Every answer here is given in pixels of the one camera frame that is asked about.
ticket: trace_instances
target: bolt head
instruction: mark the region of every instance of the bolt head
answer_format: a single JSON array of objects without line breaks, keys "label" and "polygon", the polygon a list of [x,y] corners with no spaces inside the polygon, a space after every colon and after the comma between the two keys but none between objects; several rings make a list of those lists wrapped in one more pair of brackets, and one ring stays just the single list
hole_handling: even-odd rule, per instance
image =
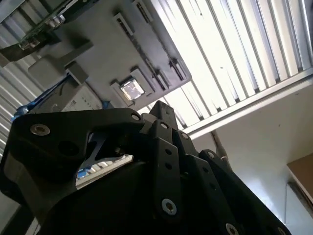
[{"label": "bolt head", "polygon": [[165,198],[162,200],[162,209],[168,215],[173,216],[177,213],[177,208],[176,208],[175,203],[168,198]]},{"label": "bolt head", "polygon": [[140,120],[140,117],[138,117],[136,114],[132,114],[132,118],[136,121]]},{"label": "bolt head", "polygon": [[46,136],[50,134],[50,129],[43,124],[34,124],[30,127],[30,132],[36,136]]}]

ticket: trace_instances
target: white wall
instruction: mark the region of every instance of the white wall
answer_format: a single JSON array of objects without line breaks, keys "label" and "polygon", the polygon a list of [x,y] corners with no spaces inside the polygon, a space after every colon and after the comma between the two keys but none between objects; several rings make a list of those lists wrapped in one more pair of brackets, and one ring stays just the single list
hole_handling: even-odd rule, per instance
[{"label": "white wall", "polygon": [[[235,173],[283,222],[286,164],[313,152],[313,86],[291,94],[217,130]],[[209,134],[198,151],[215,150]]]}]

